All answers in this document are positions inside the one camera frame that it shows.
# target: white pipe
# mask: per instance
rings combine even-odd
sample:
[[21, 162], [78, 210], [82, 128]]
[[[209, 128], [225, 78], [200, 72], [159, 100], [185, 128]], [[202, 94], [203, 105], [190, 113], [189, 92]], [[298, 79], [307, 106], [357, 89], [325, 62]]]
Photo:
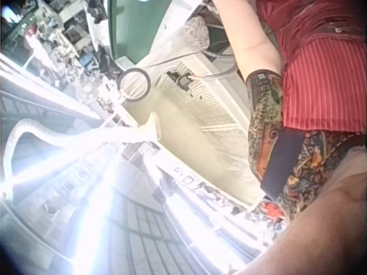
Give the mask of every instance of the white pipe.
[[19, 138], [24, 133], [32, 133], [41, 140], [58, 147], [73, 150], [75, 153], [96, 148], [105, 142], [139, 143], [157, 141], [160, 138], [159, 119], [152, 113], [146, 124], [138, 128], [113, 127], [96, 128], [78, 135], [65, 135], [54, 132], [32, 119], [20, 120], [11, 130], [3, 155], [6, 199], [13, 199], [13, 170], [11, 159]]

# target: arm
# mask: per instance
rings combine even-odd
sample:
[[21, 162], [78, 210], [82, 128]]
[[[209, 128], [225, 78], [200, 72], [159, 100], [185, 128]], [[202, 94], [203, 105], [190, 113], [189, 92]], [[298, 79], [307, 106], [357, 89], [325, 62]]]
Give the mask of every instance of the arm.
[[366, 180], [366, 172], [353, 175], [321, 192], [273, 247], [236, 275], [355, 274], [366, 252]]
[[244, 79], [259, 69], [281, 73], [280, 54], [247, 0], [214, 0]]

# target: ventilation grille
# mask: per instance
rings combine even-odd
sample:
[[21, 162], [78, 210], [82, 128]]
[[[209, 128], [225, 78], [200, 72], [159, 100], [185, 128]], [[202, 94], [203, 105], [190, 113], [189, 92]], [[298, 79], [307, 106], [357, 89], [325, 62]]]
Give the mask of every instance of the ventilation grille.
[[[180, 75], [192, 73], [183, 63], [176, 68]], [[183, 111], [189, 112], [203, 127], [234, 124], [235, 121], [206, 88], [202, 81], [193, 81], [189, 84], [190, 91], [186, 92], [176, 85], [167, 75], [161, 76], [159, 90]]]

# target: red shirt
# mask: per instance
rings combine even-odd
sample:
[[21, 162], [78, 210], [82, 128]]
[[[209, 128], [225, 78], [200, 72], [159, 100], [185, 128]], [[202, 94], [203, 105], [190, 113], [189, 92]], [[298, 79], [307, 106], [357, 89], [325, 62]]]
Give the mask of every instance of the red shirt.
[[287, 62], [284, 126], [365, 132], [366, 46], [355, 16], [338, 0], [258, 0], [257, 11]]

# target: white surface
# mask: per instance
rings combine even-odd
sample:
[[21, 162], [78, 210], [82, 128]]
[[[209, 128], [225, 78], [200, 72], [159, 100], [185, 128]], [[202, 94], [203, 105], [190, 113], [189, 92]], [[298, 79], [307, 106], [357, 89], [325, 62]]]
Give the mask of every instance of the white surface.
[[201, 2], [202, 0], [172, 0], [154, 38], [151, 52], [182, 27]]

